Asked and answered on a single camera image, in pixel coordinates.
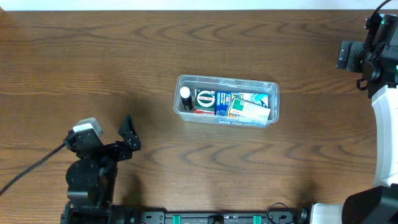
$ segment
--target wood grain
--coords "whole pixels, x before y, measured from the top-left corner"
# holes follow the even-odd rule
[[[119,164],[115,203],[167,210],[265,210],[343,203],[371,187],[376,124],[358,74],[335,68],[370,11],[8,12],[0,25],[0,185],[95,116],[103,142],[126,113],[142,150]],[[266,129],[184,123],[181,74],[277,82]],[[0,198],[0,223],[58,223],[62,150]]]

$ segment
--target cable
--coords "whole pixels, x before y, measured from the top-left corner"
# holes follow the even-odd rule
[[[21,177],[25,176],[25,174],[29,173],[30,171],[32,171],[32,169],[35,169],[36,167],[40,166],[43,162],[47,161],[47,159],[49,159],[50,157],[52,157],[55,153],[57,153],[59,150],[61,150],[63,147],[65,146],[65,144],[60,145],[58,148],[54,149],[54,151],[50,152],[48,155],[46,155],[43,159],[41,159],[39,162],[36,162],[35,164],[33,164],[32,166],[30,166],[28,169],[26,169],[24,172],[21,172],[20,174],[18,174],[16,177],[14,177],[8,184],[6,184],[6,186],[4,186],[1,190],[0,190],[0,196],[2,194],[5,193],[5,191],[11,187],[12,184],[14,184],[15,182],[17,182],[17,180],[19,180]]]
[[[387,3],[391,2],[391,0],[385,0],[383,3],[381,3],[381,5],[379,7],[376,8],[376,10],[374,10],[374,12],[372,13],[371,18],[373,18],[377,12],[379,12],[379,10]]]
[[[267,209],[267,218],[268,218],[268,220],[272,223],[272,224],[276,224],[274,221],[272,221],[272,219],[271,218],[269,218],[269,210],[270,209],[272,209],[273,208],[273,206],[275,206],[275,205],[283,205],[283,206],[285,206],[286,208],[288,208],[288,206],[287,205],[285,205],[284,203],[282,203],[282,202],[277,202],[277,203],[273,203],[268,209]],[[291,214],[293,215],[293,221],[291,222],[291,223],[293,223],[294,221],[295,221],[295,214],[292,212],[292,211],[290,211],[291,212]]]

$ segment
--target white panel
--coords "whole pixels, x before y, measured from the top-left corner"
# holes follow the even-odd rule
[[[5,11],[375,9],[380,0],[0,0]],[[391,1],[384,9],[398,9]]]
[[[343,213],[343,204],[312,205],[310,224],[341,224],[341,214]]]
[[[377,166],[373,187],[398,184],[398,89],[385,85],[372,96],[377,124]]]

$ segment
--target small bottle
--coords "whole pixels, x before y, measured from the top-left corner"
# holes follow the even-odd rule
[[[188,87],[182,87],[180,89],[180,96],[181,96],[181,101],[182,105],[184,105],[184,109],[186,111],[190,111],[193,108],[192,105],[192,97],[191,97],[191,91],[189,90]]]

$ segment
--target plastic bin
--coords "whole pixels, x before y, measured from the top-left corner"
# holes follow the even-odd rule
[[[181,87],[184,86],[190,89],[193,103],[195,102],[196,89],[268,94],[268,107],[271,109],[268,121],[265,122],[248,119],[240,121],[239,118],[195,114],[192,113],[192,111],[185,111],[179,94]],[[279,119],[279,86],[274,82],[240,80],[235,78],[204,77],[199,75],[181,75],[177,80],[177,87],[175,89],[174,111],[180,115],[180,118],[183,121],[266,128],[269,124],[275,123]]]

